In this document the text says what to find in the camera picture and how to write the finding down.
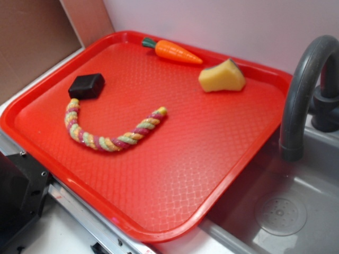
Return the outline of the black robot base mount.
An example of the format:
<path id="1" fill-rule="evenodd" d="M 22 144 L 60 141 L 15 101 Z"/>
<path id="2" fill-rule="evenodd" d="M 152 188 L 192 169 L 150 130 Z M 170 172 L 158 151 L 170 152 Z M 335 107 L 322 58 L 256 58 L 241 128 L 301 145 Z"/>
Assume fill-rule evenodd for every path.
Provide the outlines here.
<path id="1" fill-rule="evenodd" d="M 42 215 L 50 172 L 30 154 L 1 154 L 1 252 Z"/>

